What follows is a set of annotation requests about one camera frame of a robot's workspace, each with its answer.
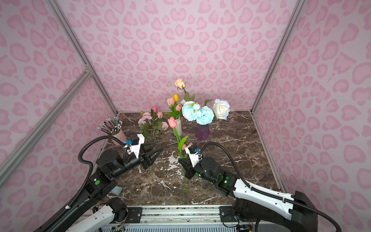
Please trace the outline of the magenta rose stem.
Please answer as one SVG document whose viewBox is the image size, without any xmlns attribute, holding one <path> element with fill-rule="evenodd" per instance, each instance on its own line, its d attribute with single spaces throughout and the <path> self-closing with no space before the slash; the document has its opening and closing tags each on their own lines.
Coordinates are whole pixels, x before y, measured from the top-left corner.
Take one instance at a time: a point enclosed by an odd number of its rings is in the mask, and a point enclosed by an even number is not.
<svg viewBox="0 0 371 232">
<path fill-rule="evenodd" d="M 163 113 L 159 112 L 156 106 L 151 108 L 151 121 L 150 121 L 150 131 L 151 131 L 151 139 L 154 142 L 159 141 L 159 137 L 161 136 L 163 131 L 166 131 L 169 128 L 167 122 L 163 118 Z"/>
</svg>

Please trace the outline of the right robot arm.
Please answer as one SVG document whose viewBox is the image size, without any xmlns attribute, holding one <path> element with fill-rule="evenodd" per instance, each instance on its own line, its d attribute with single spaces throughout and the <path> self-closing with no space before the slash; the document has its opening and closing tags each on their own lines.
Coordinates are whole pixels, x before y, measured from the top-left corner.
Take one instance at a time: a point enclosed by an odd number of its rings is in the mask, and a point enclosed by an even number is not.
<svg viewBox="0 0 371 232">
<path fill-rule="evenodd" d="M 292 232 L 318 231 L 318 216 L 308 209 L 312 203 L 301 192 L 282 193 L 255 184 L 246 185 L 237 174 L 223 170 L 212 157 L 179 162 L 187 179 L 200 177 L 212 183 L 221 195 L 235 198 L 232 210 L 240 220 L 260 219 Z"/>
</svg>

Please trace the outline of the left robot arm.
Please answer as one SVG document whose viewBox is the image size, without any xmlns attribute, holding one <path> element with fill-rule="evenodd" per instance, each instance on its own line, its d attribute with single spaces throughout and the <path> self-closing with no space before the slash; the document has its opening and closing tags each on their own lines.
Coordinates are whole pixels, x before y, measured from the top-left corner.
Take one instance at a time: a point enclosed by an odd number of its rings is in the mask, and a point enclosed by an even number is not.
<svg viewBox="0 0 371 232">
<path fill-rule="evenodd" d="M 117 177 L 140 165 L 144 169 L 152 166 L 163 151 L 155 147 L 155 143 L 141 145 L 138 156 L 134 153 L 129 154 L 126 149 L 123 152 L 105 150 L 96 160 L 98 165 L 96 172 L 86 178 L 78 192 L 64 207 L 35 231 L 67 231 L 86 211 L 117 186 Z"/>
</svg>

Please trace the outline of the white ribbed vase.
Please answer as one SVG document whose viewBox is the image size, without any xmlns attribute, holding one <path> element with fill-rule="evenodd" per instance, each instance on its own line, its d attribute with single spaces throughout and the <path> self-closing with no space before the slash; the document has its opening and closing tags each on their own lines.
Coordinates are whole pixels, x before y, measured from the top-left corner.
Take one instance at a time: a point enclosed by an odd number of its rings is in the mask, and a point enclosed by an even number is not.
<svg viewBox="0 0 371 232">
<path fill-rule="evenodd" d="M 178 135 L 181 136 L 182 135 L 181 118 L 176 119 L 176 122 L 177 122 L 177 126 L 175 128 L 177 130 Z"/>
</svg>

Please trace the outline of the purple glass vase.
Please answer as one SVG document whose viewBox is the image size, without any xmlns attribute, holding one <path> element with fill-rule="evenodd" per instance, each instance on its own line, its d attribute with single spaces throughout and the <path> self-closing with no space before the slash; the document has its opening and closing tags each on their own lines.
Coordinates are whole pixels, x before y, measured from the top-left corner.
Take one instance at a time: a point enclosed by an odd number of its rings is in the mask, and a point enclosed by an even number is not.
<svg viewBox="0 0 371 232">
<path fill-rule="evenodd" d="M 207 140 L 210 136 L 209 124 L 197 124 L 195 128 L 195 137 L 199 140 Z"/>
</svg>

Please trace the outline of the pink pen cup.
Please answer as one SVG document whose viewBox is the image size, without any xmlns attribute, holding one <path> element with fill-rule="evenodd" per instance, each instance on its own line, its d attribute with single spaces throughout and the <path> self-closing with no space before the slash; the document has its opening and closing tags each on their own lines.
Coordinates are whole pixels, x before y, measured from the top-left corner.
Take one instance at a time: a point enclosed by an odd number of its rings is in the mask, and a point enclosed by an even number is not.
<svg viewBox="0 0 371 232">
<path fill-rule="evenodd" d="M 122 130 L 122 121 L 119 120 L 118 116 L 107 118 L 105 121 L 99 124 L 98 130 L 102 131 L 106 135 L 119 139 L 123 143 L 126 143 L 127 137 Z"/>
</svg>

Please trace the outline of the pink tulip bunch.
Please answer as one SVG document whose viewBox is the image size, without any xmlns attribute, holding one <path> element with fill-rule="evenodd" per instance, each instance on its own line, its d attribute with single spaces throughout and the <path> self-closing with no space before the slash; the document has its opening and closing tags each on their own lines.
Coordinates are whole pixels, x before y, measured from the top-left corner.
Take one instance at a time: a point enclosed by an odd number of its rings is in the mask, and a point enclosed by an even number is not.
<svg viewBox="0 0 371 232">
<path fill-rule="evenodd" d="M 175 120 L 180 118 L 182 113 L 182 105 L 179 103 L 179 96 L 178 94 L 174 95 L 173 97 L 167 99 L 167 104 L 169 109 L 171 110 L 169 113 L 165 113 L 165 115 L 169 117 L 173 117 Z"/>
</svg>

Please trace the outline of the teal carnation flower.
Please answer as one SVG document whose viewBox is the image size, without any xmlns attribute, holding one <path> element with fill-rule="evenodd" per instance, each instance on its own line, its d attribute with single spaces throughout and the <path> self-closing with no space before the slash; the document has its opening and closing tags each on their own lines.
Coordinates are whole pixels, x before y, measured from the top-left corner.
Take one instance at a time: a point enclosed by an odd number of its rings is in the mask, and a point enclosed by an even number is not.
<svg viewBox="0 0 371 232">
<path fill-rule="evenodd" d="M 214 112 L 208 106 L 202 107 L 197 111 L 196 123 L 199 125 L 208 125 L 214 119 Z"/>
</svg>

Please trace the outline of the small teal white flower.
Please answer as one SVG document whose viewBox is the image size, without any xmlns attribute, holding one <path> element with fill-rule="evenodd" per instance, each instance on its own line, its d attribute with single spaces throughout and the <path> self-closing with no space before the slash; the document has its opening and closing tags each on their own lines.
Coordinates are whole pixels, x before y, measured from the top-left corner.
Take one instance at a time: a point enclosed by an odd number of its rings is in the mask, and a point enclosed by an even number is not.
<svg viewBox="0 0 371 232">
<path fill-rule="evenodd" d="M 193 101 L 185 102 L 182 115 L 188 121 L 196 121 L 201 116 L 201 105 Z"/>
</svg>

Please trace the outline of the white cream rose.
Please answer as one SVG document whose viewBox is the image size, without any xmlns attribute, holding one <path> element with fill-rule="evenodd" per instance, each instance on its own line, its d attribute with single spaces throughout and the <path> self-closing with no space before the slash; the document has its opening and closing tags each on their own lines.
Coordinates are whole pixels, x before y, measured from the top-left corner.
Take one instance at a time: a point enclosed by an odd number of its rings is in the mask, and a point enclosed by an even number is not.
<svg viewBox="0 0 371 232">
<path fill-rule="evenodd" d="M 215 99 L 213 112 L 217 119 L 227 120 L 230 113 L 230 104 L 226 100 Z"/>
</svg>

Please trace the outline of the peach rose stem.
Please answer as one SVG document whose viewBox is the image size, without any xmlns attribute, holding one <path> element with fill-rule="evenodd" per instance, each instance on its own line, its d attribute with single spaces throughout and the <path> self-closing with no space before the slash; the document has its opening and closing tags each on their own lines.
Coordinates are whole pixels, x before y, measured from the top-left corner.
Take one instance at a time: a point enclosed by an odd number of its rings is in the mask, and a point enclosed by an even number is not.
<svg viewBox="0 0 371 232">
<path fill-rule="evenodd" d="M 182 90 L 184 92 L 184 94 L 185 94 L 184 95 L 184 100 L 186 102 L 194 101 L 195 100 L 196 94 L 191 95 L 188 91 L 186 91 L 186 89 L 185 89 L 186 88 L 185 82 L 181 78 L 179 78 L 179 79 L 177 79 L 175 81 L 175 86 L 178 89 L 180 89 L 180 90 Z"/>
</svg>

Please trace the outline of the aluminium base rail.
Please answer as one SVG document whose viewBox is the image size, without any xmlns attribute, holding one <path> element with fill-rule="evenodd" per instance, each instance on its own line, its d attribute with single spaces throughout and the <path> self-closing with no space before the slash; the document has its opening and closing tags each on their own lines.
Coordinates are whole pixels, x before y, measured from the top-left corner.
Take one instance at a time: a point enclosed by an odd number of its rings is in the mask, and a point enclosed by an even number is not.
<svg viewBox="0 0 371 232">
<path fill-rule="evenodd" d="M 85 213 L 69 232 L 253 232 L 255 222 L 237 220 L 231 205 L 130 206 L 114 221 L 107 206 Z"/>
</svg>

